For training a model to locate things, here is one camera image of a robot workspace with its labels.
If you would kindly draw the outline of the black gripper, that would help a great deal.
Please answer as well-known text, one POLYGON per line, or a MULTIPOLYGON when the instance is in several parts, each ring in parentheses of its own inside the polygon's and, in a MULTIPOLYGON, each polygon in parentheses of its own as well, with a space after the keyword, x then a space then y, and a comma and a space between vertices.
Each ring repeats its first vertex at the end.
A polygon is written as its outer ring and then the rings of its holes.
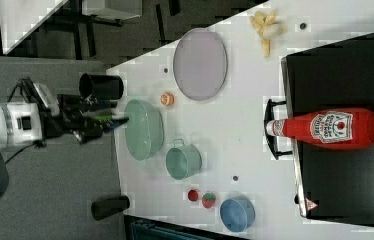
POLYGON ((53 139, 64 134, 73 134, 79 144, 100 138, 103 131, 111 131, 129 121, 128 117, 116 115, 84 116, 89 110, 112 109, 118 105, 117 100, 94 99, 91 104, 78 95, 58 94, 59 113, 42 116, 43 138, 53 139))

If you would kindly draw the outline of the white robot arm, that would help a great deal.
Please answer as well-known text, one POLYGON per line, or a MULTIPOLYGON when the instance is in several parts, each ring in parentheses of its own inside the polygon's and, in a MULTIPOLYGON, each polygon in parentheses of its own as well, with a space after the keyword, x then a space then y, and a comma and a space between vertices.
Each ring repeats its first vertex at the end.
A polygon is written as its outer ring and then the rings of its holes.
POLYGON ((43 147, 46 140, 65 134, 86 144, 129 121, 112 114, 115 106, 112 101, 68 94, 57 96, 57 114, 38 101, 0 103, 0 149, 43 147))

